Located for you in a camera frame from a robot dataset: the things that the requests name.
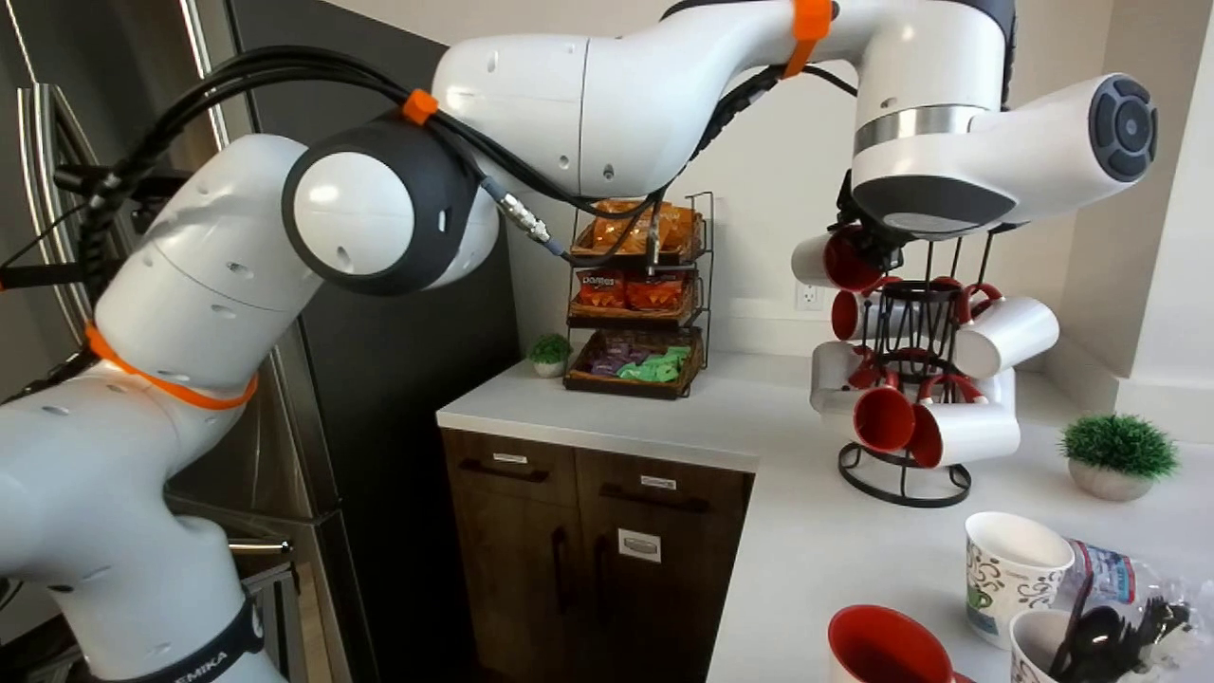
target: cabinet door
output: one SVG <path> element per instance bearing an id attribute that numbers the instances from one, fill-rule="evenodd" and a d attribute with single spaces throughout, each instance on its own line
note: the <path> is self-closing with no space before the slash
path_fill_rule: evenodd
<path id="1" fill-rule="evenodd" d="M 748 473 L 580 450 L 578 483 L 595 670 L 706 678 Z"/>
<path id="2" fill-rule="evenodd" d="M 580 526 L 575 450 L 446 434 L 480 665 L 578 678 Z"/>

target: white countertop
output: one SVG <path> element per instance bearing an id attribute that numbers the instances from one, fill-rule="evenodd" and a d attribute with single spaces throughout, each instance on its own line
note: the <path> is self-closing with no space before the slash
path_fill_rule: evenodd
<path id="1" fill-rule="evenodd" d="M 439 411 L 446 429 L 750 472 L 750 507 L 730 581 L 709 683 L 829 678 L 829 620 L 848 602 L 888 602 L 927 622 L 958 670 L 1001 683 L 1008 656 L 963 622 L 963 515 L 1006 507 L 1070 538 L 1150 559 L 1160 573 L 1214 588 L 1214 450 L 1179 449 L 1179 473 L 1132 503 L 1070 484 L 1063 424 L 1074 406 L 1020 374 L 1016 454 L 970 462 L 970 498 L 906 507 L 838 473 L 848 434 L 808 406 L 808 359 L 726 358 L 688 398 L 566 391 L 518 366 Z M 1214 678 L 1214 651 L 1185 683 Z"/>

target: potted plant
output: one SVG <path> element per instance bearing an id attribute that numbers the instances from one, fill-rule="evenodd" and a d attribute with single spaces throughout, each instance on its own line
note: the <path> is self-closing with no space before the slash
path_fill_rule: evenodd
<path id="1" fill-rule="evenodd" d="M 1133 502 L 1175 472 L 1173 440 L 1133 412 L 1090 412 L 1068 424 L 1070 477 L 1092 498 Z"/>
<path id="2" fill-rule="evenodd" d="M 537 367 L 537 374 L 559 374 L 575 358 L 575 345 L 566 335 L 540 335 L 532 345 L 529 345 L 529 359 Z"/>

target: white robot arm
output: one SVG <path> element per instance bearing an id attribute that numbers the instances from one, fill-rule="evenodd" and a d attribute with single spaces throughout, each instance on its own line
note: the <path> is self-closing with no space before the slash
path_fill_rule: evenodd
<path id="1" fill-rule="evenodd" d="M 320 281 L 454 281 L 496 207 L 545 240 L 518 186 L 662 192 L 741 75 L 805 70 L 792 25 L 857 70 L 849 186 L 874 233 L 1020 225 L 1150 166 L 1150 94 L 1125 75 L 1006 109 L 1008 0 L 690 0 L 623 37 L 462 42 L 414 121 L 244 138 L 176 192 L 95 305 L 102 359 L 0 406 L 0 576 L 55 588 L 95 678 L 281 678 L 220 526 L 172 515 L 165 483 L 233 429 Z"/>

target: stainless steel refrigerator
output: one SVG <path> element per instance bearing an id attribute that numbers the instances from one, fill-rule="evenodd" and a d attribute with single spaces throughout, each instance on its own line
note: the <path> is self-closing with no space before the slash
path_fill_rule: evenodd
<path id="1" fill-rule="evenodd" d="M 37 233 L 35 216 L 47 225 L 74 204 L 48 180 L 26 181 L 37 162 L 24 159 L 31 134 L 18 124 L 37 100 L 48 109 L 37 138 L 62 139 L 56 157 L 107 162 L 198 70 L 238 51 L 327 47 L 418 89 L 446 52 L 320 0 L 8 0 L 4 13 L 0 258 Z M 247 130 L 310 144 L 384 109 L 380 94 L 341 82 L 261 89 L 198 121 L 169 166 L 193 171 Z M 0 395 L 64 359 L 81 345 L 81 317 L 81 290 L 0 293 Z M 358 296 L 327 285 L 261 366 L 238 429 L 169 484 L 176 507 L 225 522 L 234 551 L 284 545 L 299 615 L 271 622 L 284 630 L 293 678 L 467 675 L 470 626 L 434 412 L 518 358 L 506 240 L 480 274 L 437 293 Z M 37 593 L 4 607 L 0 586 L 0 651 L 41 620 L 55 615 Z"/>

